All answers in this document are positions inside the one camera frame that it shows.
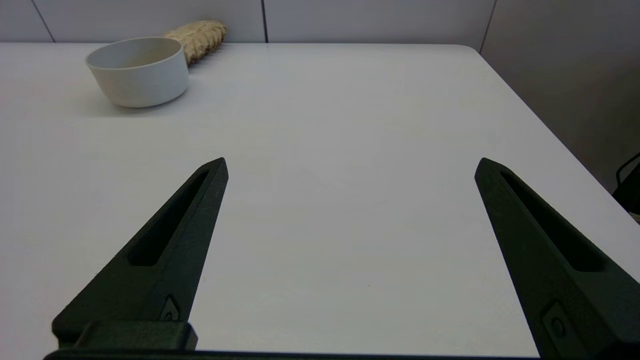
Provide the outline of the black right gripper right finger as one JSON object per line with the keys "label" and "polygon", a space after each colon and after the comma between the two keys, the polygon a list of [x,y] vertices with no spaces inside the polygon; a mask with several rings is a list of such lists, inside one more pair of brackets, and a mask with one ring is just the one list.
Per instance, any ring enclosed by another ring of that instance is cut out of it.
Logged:
{"label": "black right gripper right finger", "polygon": [[474,179],[539,355],[637,360],[638,281],[503,164]]}

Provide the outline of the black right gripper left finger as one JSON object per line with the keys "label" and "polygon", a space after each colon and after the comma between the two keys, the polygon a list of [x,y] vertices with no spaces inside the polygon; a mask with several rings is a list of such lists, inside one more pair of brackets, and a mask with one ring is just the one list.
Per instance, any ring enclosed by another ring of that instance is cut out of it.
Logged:
{"label": "black right gripper left finger", "polygon": [[93,322],[187,322],[229,172],[200,166],[52,322],[60,349]]}

